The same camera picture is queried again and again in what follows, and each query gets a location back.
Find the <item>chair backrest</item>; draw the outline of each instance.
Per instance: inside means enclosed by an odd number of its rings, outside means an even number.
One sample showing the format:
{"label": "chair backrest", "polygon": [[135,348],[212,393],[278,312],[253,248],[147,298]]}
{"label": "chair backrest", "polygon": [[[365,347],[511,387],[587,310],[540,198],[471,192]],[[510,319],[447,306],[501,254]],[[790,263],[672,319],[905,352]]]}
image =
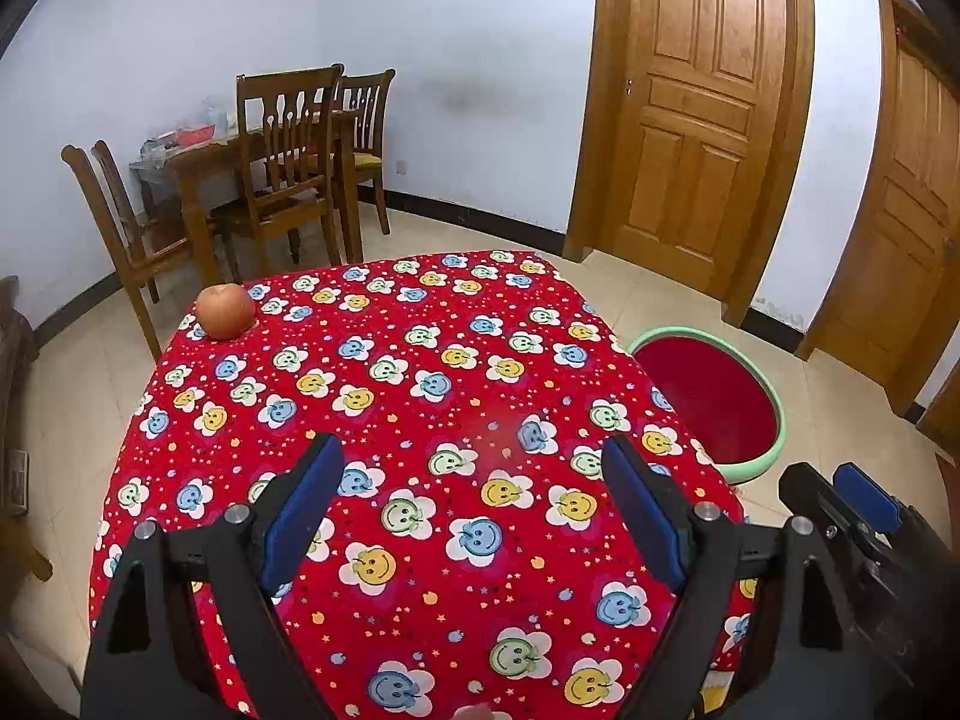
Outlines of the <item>chair backrest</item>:
{"label": "chair backrest", "polygon": [[383,113],[387,91],[396,70],[373,76],[343,76],[337,89],[337,107],[359,110],[353,131],[353,150],[383,156]]}
{"label": "chair backrest", "polygon": [[[311,173],[332,175],[330,113],[342,66],[237,76],[240,172],[251,213],[258,204],[289,197],[318,182]],[[247,102],[263,106],[260,127],[247,127]],[[263,160],[270,194],[253,194],[251,163]]]}
{"label": "chair backrest", "polygon": [[110,198],[113,200],[113,207],[116,209],[117,218],[123,227],[124,236],[127,239],[127,245],[133,247],[134,256],[136,250],[142,248],[142,230],[140,223],[136,220],[136,214],[133,213],[133,206],[130,204],[130,197],[127,195],[127,188],[123,185],[123,179],[117,170],[117,163],[113,160],[113,154],[103,141],[94,143],[90,149],[97,162],[100,163],[100,170],[104,172],[104,178],[107,180],[107,189],[110,192]]}
{"label": "chair backrest", "polygon": [[61,159],[70,166],[73,175],[77,177],[77,183],[83,190],[86,204],[90,206],[90,213],[93,214],[93,220],[97,223],[97,229],[100,230],[100,237],[104,239],[104,245],[107,247],[107,252],[109,252],[110,259],[113,260],[117,271],[132,271],[136,266],[131,261],[127,247],[120,239],[116,224],[113,223],[113,215],[107,205],[107,198],[104,197],[104,191],[100,187],[96,173],[93,172],[93,165],[90,165],[88,156],[81,148],[64,146],[64,150],[61,151]]}

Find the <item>red tablecloth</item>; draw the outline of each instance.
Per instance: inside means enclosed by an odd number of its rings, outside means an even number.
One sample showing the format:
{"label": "red tablecloth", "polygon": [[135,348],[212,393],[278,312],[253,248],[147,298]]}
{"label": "red tablecloth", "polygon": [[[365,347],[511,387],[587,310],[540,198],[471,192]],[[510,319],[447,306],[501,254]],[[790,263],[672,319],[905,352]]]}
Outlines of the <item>red tablecloth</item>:
{"label": "red tablecloth", "polygon": [[[339,717],[446,720],[485,701],[497,720],[612,716],[675,598],[613,507],[602,442],[629,436],[691,500],[742,509],[603,320],[516,251],[306,271],[250,293],[251,331],[215,343],[187,316],[157,365],[104,504],[91,619],[137,522],[213,521],[325,431],[349,465],[274,602]],[[255,712],[208,588],[194,598],[224,699]],[[733,591],[718,672],[749,604]]]}

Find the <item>yellow seat cushion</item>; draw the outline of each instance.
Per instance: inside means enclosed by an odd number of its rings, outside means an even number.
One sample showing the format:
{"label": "yellow seat cushion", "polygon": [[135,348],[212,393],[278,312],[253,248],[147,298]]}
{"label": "yellow seat cushion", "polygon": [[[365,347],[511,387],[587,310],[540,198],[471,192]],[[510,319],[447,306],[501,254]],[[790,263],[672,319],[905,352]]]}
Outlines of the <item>yellow seat cushion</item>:
{"label": "yellow seat cushion", "polygon": [[382,162],[383,160],[380,157],[372,154],[354,154],[353,156],[353,165],[360,170],[363,170],[364,167],[379,167]]}

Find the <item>wooden door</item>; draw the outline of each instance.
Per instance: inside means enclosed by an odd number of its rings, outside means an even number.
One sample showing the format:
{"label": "wooden door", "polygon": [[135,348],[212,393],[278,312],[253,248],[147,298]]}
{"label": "wooden door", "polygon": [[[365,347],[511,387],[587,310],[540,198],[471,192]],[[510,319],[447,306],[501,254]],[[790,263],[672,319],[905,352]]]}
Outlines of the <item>wooden door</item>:
{"label": "wooden door", "polygon": [[[960,464],[960,362],[954,365],[930,408],[923,413],[917,429]],[[960,541],[954,538],[953,546],[960,548]]]}
{"label": "wooden door", "polygon": [[[925,376],[904,403],[896,397],[896,380],[917,365],[923,338],[934,343],[929,327],[944,325],[934,315],[948,301],[956,303],[945,292],[955,292],[950,284],[956,279],[960,95],[904,36],[890,44],[861,209],[808,335],[884,386],[902,413]],[[942,349],[923,348],[923,355],[936,361]]]}
{"label": "wooden door", "polygon": [[721,298],[766,172],[786,0],[631,0],[600,248]]}

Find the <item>tiled floor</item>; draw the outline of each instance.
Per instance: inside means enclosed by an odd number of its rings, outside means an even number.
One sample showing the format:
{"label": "tiled floor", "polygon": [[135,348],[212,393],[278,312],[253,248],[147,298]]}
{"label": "tiled floor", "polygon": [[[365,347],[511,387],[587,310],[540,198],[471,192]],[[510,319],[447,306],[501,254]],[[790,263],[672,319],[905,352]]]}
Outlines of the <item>tiled floor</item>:
{"label": "tiled floor", "polygon": [[[392,234],[384,237],[373,207],[363,206],[362,211],[368,260],[517,247],[393,211]],[[320,252],[317,238],[305,236],[301,266],[325,264]],[[249,250],[240,253],[242,264],[245,259],[251,262]],[[700,327],[726,338],[768,376],[784,401],[788,438],[774,469],[740,488],[753,521],[779,525],[784,520],[786,508],[776,497],[776,480],[784,466],[808,461],[829,476],[837,464],[855,461],[891,493],[917,506],[937,532],[949,538],[935,447],[890,412],[879,386],[818,352],[801,362],[723,324],[717,301],[601,252],[592,253],[582,265],[549,258],[622,341],[660,325]],[[292,267],[289,255],[283,261],[285,268]],[[191,269],[161,282],[162,302],[152,308],[161,341],[171,336],[198,288]],[[20,421],[21,443],[32,458],[28,526],[55,571],[46,584],[24,581],[13,605],[13,627],[23,640],[58,656],[78,676],[88,648],[88,568],[107,479],[153,367],[126,296],[117,293],[43,348],[25,389]]]}

